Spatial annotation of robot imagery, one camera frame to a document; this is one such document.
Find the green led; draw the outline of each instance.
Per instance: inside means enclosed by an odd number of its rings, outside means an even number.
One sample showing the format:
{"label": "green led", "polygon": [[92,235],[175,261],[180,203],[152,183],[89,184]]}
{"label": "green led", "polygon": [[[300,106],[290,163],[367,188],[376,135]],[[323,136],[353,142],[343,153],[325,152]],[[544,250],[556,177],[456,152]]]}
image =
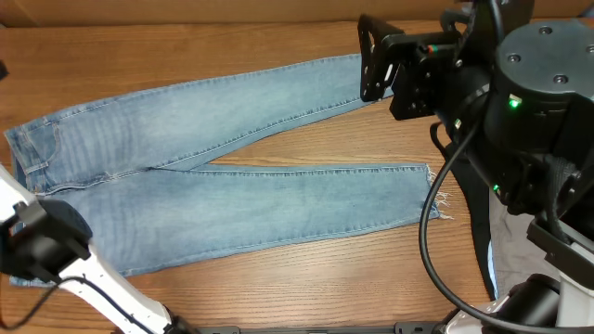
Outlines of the green led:
{"label": "green led", "polygon": [[510,107],[516,109],[518,106],[520,106],[520,101],[516,101],[514,99],[510,100]]}

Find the gray cloth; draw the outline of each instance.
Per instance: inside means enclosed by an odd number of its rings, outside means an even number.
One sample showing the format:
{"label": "gray cloth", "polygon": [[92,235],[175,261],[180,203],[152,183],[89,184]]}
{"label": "gray cloth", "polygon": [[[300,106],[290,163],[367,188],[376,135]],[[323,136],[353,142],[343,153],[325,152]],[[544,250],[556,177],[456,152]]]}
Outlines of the gray cloth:
{"label": "gray cloth", "polygon": [[505,296],[535,273],[559,279],[557,269],[545,261],[545,252],[526,238],[533,218],[529,214],[509,214],[495,194],[490,194],[491,242],[499,296]]}

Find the screw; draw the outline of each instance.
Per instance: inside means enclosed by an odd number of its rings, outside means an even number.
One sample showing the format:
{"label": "screw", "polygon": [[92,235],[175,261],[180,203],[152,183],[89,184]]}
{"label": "screw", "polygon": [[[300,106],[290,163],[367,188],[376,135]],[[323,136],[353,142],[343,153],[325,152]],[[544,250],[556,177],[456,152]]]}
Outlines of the screw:
{"label": "screw", "polygon": [[518,62],[520,60],[521,60],[521,58],[518,55],[509,55],[508,56],[508,62]]}
{"label": "screw", "polygon": [[553,82],[556,84],[567,84],[567,77],[565,75],[555,75],[553,78]]}
{"label": "screw", "polygon": [[540,34],[551,34],[553,30],[550,27],[542,27],[538,29],[538,33]]}

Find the brown wall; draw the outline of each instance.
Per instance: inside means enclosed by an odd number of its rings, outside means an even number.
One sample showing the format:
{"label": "brown wall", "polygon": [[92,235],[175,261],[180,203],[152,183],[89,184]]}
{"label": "brown wall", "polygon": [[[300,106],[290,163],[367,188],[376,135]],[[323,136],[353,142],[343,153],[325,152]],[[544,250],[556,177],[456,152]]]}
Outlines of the brown wall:
{"label": "brown wall", "polygon": [[[535,17],[572,17],[592,0],[536,0]],[[0,0],[12,27],[437,19],[454,0]]]}

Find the folded jeans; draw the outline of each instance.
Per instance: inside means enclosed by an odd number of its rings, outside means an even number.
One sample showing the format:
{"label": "folded jeans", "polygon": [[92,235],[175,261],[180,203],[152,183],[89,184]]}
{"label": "folded jeans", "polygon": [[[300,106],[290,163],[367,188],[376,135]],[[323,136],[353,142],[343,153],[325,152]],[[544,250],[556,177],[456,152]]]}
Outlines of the folded jeans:
{"label": "folded jeans", "polygon": [[15,175],[76,208],[125,276],[416,223],[426,164],[208,163],[365,106],[360,66],[359,55],[323,58],[67,108],[6,131]]}

